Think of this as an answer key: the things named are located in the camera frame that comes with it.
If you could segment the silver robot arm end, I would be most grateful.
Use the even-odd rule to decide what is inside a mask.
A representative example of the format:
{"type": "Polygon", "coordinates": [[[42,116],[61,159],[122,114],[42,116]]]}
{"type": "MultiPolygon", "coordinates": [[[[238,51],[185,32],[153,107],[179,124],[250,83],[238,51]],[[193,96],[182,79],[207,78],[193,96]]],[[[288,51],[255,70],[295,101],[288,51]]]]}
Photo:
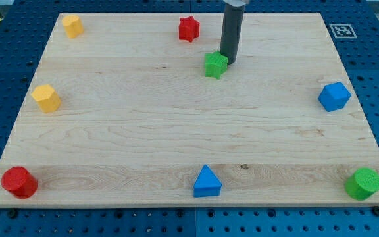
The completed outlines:
{"type": "Polygon", "coordinates": [[[233,7],[241,7],[250,3],[250,0],[223,0],[226,4],[233,7]]]}

